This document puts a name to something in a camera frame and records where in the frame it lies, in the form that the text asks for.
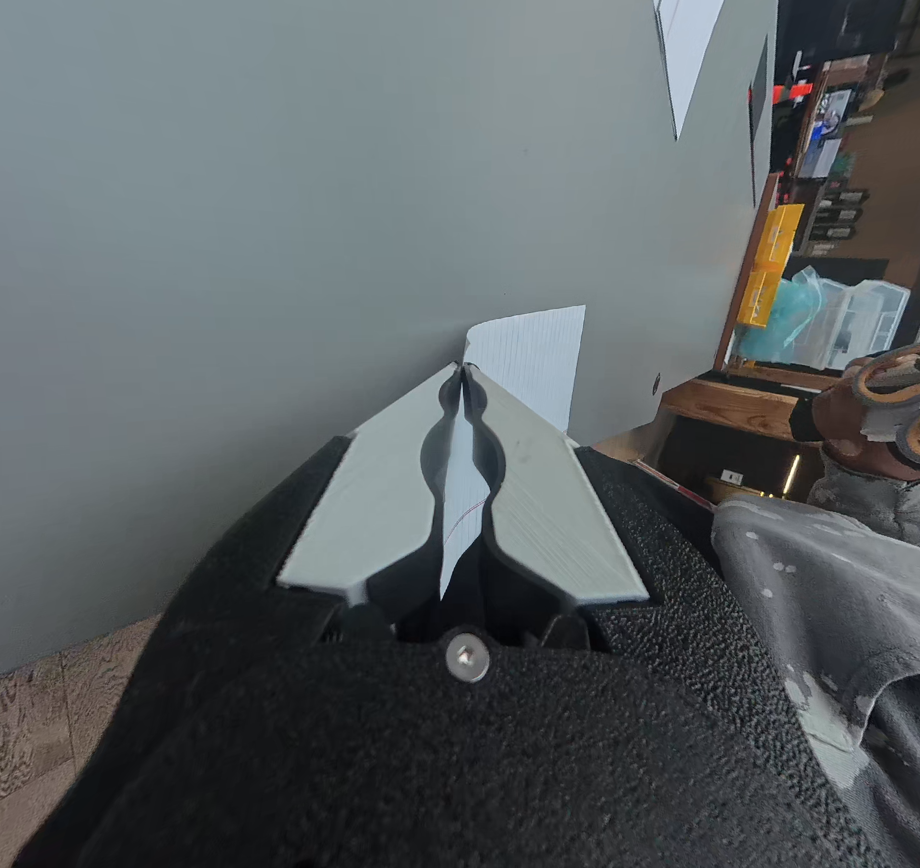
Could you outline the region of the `grey desk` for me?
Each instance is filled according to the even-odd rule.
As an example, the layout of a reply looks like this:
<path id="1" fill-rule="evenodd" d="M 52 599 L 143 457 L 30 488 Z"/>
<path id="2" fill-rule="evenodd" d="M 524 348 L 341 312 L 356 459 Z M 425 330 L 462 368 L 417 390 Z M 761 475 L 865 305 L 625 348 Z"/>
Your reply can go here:
<path id="1" fill-rule="evenodd" d="M 653 0 L 2 0 L 2 673 L 479 322 L 586 307 L 581 444 L 709 369 L 776 9 L 723 1 L 676 135 Z"/>

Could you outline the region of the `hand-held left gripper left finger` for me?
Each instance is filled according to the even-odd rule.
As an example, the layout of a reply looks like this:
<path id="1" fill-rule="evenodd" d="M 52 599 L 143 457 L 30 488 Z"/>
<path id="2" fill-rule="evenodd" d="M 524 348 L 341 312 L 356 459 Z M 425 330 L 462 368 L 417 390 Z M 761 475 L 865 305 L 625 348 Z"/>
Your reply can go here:
<path id="1" fill-rule="evenodd" d="M 280 586 L 380 609 L 420 609 L 435 598 L 460 392 L 460 368 L 448 364 L 351 433 Z"/>

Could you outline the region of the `clear plastic storage container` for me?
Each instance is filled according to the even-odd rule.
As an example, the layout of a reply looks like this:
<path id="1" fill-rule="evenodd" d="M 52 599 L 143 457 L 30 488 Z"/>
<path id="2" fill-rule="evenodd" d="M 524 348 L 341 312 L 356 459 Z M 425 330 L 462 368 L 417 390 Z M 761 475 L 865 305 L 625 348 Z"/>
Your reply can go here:
<path id="1" fill-rule="evenodd" d="M 822 294 L 811 325 L 811 366 L 843 370 L 855 358 L 890 348 L 910 290 L 884 280 L 846 286 L 822 279 Z"/>

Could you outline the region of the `lined white paper sheet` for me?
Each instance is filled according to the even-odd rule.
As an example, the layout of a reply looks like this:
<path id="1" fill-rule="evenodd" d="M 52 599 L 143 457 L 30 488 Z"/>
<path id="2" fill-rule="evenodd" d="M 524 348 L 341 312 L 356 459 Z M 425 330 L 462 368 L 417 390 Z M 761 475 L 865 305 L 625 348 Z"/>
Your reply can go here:
<path id="1" fill-rule="evenodd" d="M 681 136 L 724 1 L 652 0 L 675 139 Z"/>
<path id="2" fill-rule="evenodd" d="M 467 332 L 463 361 L 566 434 L 584 316 L 585 306 L 578 305 L 482 322 Z M 460 401 L 444 484 L 442 596 L 481 532 L 488 496 L 474 461 L 474 429 Z"/>

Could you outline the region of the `wooden beam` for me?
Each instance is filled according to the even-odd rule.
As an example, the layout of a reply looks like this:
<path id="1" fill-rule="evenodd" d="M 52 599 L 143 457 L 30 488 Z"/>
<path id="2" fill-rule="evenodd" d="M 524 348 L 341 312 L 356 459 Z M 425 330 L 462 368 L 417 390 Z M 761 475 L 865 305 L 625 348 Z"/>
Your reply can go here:
<path id="1" fill-rule="evenodd" d="M 661 393 L 661 409 L 742 433 L 791 442 L 789 417 L 802 397 L 818 391 L 782 383 L 704 374 Z"/>

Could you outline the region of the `yellow plastic bin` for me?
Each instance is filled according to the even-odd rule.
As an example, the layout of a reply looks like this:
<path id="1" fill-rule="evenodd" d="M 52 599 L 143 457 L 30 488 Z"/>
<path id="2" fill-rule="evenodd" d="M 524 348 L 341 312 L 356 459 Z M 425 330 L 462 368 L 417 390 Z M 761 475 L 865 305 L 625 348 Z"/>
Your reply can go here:
<path id="1" fill-rule="evenodd" d="M 782 205 L 769 211 L 754 255 L 755 270 L 778 275 L 785 271 L 803 211 L 803 204 Z"/>
<path id="2" fill-rule="evenodd" d="M 782 279 L 781 269 L 753 269 L 744 287 L 736 322 L 764 329 L 768 325 Z"/>

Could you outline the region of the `grey spattered sweatshirt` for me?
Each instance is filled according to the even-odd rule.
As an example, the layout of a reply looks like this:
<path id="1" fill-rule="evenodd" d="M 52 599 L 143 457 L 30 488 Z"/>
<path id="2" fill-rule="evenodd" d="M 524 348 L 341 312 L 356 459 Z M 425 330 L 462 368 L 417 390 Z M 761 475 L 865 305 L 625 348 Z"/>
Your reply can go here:
<path id="1" fill-rule="evenodd" d="M 753 496 L 718 506 L 711 540 L 825 776 L 892 866 L 918 866 L 918 547 Z"/>

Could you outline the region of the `person's right forearm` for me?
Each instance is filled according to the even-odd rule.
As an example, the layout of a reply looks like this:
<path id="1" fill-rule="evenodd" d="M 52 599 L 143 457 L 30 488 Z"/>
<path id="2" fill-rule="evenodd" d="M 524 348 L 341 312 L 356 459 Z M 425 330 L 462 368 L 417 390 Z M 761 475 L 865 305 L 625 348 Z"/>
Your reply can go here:
<path id="1" fill-rule="evenodd" d="M 821 450 L 823 476 L 807 504 L 851 517 L 880 535 L 919 546 L 919 482 L 852 471 Z"/>

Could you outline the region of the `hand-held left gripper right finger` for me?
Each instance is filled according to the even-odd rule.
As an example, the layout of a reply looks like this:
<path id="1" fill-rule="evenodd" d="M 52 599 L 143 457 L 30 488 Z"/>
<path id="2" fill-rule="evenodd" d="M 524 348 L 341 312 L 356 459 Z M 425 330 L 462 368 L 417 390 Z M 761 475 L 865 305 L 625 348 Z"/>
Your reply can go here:
<path id="1" fill-rule="evenodd" d="M 500 563 L 563 606 L 644 604 L 650 593 L 569 438 L 471 363 L 473 463 L 488 485 L 483 534 Z"/>

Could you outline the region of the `person's right hand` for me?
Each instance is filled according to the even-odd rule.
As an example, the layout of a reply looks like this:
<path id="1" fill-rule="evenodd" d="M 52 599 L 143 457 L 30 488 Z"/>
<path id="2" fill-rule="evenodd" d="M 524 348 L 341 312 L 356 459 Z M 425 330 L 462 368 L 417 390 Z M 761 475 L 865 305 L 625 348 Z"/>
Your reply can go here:
<path id="1" fill-rule="evenodd" d="M 812 417 L 822 435 L 824 451 L 840 466 L 865 475 L 913 483 L 919 479 L 918 468 L 898 459 L 887 444 L 869 441 L 861 432 L 865 407 L 854 395 L 850 378 L 874 357 L 851 361 L 834 386 L 815 398 Z"/>

